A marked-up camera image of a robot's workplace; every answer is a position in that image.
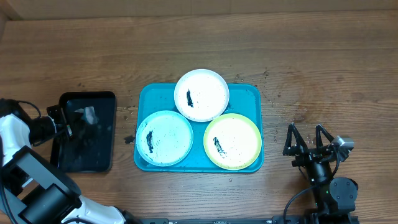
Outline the green orange sponge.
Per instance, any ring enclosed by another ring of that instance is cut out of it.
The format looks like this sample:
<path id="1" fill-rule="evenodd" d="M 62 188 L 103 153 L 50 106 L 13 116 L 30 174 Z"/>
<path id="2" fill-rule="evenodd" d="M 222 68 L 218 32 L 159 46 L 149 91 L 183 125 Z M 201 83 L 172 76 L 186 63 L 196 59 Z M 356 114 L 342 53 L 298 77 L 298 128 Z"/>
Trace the green orange sponge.
<path id="1" fill-rule="evenodd" d="M 75 113 L 80 115 L 80 119 L 82 119 L 86 124 L 97 124 L 99 119 L 95 115 L 95 109 L 93 106 L 88 106 L 84 108 L 80 108 L 75 110 Z"/>

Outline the light blue round plate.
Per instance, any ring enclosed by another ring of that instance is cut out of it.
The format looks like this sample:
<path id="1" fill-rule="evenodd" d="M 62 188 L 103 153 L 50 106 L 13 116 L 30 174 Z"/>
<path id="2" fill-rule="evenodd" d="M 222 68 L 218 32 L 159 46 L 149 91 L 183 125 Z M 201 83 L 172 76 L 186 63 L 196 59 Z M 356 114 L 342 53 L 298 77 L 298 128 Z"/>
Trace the light blue round plate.
<path id="1" fill-rule="evenodd" d="M 181 114 L 163 110 L 150 114 L 136 132 L 136 149 L 149 164 L 172 166 L 182 161 L 193 146 L 193 129 Z"/>

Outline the white round plate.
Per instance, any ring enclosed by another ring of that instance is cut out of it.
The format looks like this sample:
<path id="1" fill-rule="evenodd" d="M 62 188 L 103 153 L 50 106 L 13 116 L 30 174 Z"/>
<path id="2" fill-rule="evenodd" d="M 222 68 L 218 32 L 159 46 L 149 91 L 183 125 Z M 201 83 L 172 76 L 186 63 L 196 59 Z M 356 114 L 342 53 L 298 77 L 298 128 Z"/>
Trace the white round plate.
<path id="1" fill-rule="evenodd" d="M 187 72 L 177 82 L 174 102 L 187 119 L 207 122 L 221 115 L 229 103 L 229 88 L 225 80 L 208 69 Z"/>

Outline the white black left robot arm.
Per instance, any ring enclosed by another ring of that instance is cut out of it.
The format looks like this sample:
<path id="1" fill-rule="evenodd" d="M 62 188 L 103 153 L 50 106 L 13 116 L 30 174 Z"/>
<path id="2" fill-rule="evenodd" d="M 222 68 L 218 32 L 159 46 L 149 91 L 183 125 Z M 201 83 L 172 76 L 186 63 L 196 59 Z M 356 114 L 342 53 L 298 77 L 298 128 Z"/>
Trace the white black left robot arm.
<path id="1" fill-rule="evenodd" d="M 1 211 L 12 223 L 141 222 L 126 210 L 82 196 L 69 176 L 33 150 L 60 135 L 72 135 L 58 105 L 34 119 L 21 105 L 1 99 Z"/>

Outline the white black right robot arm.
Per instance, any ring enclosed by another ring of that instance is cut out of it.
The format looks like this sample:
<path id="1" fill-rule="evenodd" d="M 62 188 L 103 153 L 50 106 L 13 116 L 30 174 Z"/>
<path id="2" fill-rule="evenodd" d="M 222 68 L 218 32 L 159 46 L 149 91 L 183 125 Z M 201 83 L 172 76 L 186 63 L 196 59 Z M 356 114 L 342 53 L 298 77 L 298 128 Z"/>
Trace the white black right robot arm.
<path id="1" fill-rule="evenodd" d="M 299 223 L 359 222 L 350 215 L 356 208 L 358 184 L 353 179 L 336 176 L 340 164 L 353 149 L 351 138 L 334 137 L 320 124 L 315 128 L 315 147 L 309 148 L 295 125 L 289 125 L 282 154 L 295 157 L 292 166 L 299 169 L 310 186 L 289 200 L 284 208 L 284 223 L 289 222 L 287 210 L 291 203 L 307 192 L 313 193 L 316 208 L 307 210 Z"/>

